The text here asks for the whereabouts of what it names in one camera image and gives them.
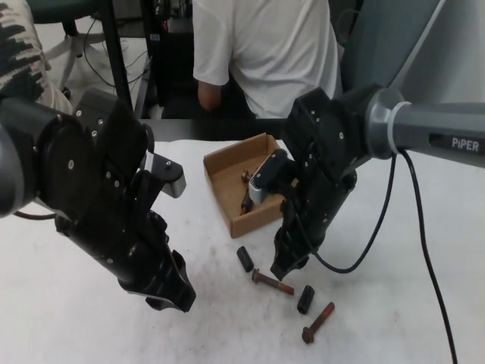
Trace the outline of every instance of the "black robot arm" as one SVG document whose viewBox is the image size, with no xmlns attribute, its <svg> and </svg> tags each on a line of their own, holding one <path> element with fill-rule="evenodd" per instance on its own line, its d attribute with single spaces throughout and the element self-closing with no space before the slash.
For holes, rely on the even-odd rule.
<svg viewBox="0 0 485 364">
<path fill-rule="evenodd" d="M 377 85 L 330 100 L 316 89 L 295 101 L 283 141 L 293 160 L 275 152 L 249 191 L 256 203 L 269 193 L 285 197 L 271 267 L 280 280 L 321 246 L 355 187 L 355 169 L 369 159 L 409 149 L 485 168 L 485 104 L 411 105 Z"/>
<path fill-rule="evenodd" d="M 0 217 L 35 201 L 55 224 L 154 309 L 189 311 L 196 293 L 167 225 L 151 207 L 185 188 L 180 165 L 153 152 L 152 133 L 124 103 L 99 91 L 74 116 L 0 100 Z"/>
</svg>

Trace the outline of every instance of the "open cardboard tray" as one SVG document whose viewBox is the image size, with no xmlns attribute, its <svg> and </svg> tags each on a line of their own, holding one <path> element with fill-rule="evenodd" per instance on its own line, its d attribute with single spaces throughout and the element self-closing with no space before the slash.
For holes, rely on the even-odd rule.
<svg viewBox="0 0 485 364">
<path fill-rule="evenodd" d="M 254 205 L 251 212 L 239 216 L 247 189 L 241 175 L 246 170 L 256 172 L 276 149 L 279 146 L 271 135 L 260 134 L 204 157 L 205 176 L 232 238 L 241 237 L 282 217 L 280 206 L 283 197 L 277 195 L 270 195 L 263 204 Z"/>
</svg>

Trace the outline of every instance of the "person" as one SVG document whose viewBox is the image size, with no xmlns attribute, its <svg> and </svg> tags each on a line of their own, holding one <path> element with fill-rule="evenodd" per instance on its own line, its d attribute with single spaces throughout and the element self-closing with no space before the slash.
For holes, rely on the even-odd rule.
<svg viewBox="0 0 485 364">
<path fill-rule="evenodd" d="M 0 95 L 72 113 L 72 105 L 49 79 L 49 63 L 26 0 L 0 0 L 0 47 Z"/>
<path fill-rule="evenodd" d="M 230 77 L 257 118 L 286 118 L 299 96 L 341 93 L 327 0 L 193 0 L 194 72 L 206 111 Z"/>
</svg>

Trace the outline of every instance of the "white table surface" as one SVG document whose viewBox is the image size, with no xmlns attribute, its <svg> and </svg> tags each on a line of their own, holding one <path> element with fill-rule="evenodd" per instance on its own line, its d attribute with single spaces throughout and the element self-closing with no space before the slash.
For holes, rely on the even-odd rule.
<svg viewBox="0 0 485 364">
<path fill-rule="evenodd" d="M 197 292 L 187 314 L 157 312 L 66 238 L 52 222 L 0 221 L 0 362 L 10 363 L 446 363 L 446 334 L 418 235 L 408 169 L 399 159 L 388 216 L 362 266 L 336 275 L 315 259 L 285 280 L 294 297 L 251 282 L 236 257 L 245 245 L 269 272 L 279 221 L 232 240 L 205 182 L 202 156 L 227 143 L 180 141 L 157 152 L 183 165 L 187 189 L 160 196 Z M 485 362 L 485 171 L 412 155 L 423 194 L 430 255 L 461 363 Z M 346 267 L 374 229 L 389 162 L 360 169 L 359 182 L 328 231 L 321 254 Z M 31 207 L 27 211 L 39 211 Z M 307 316 L 296 311 L 306 284 Z M 330 302 L 336 310 L 302 342 L 302 328 Z"/>
</svg>

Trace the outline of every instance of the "person's arm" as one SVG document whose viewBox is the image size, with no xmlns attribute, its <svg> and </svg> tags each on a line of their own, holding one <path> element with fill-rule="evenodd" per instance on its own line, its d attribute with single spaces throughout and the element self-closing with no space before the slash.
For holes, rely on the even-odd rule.
<svg viewBox="0 0 485 364">
<path fill-rule="evenodd" d="M 199 81 L 199 102 L 207 111 L 221 105 L 221 87 L 229 81 L 232 36 L 222 19 L 193 3 L 194 78 Z"/>
</svg>

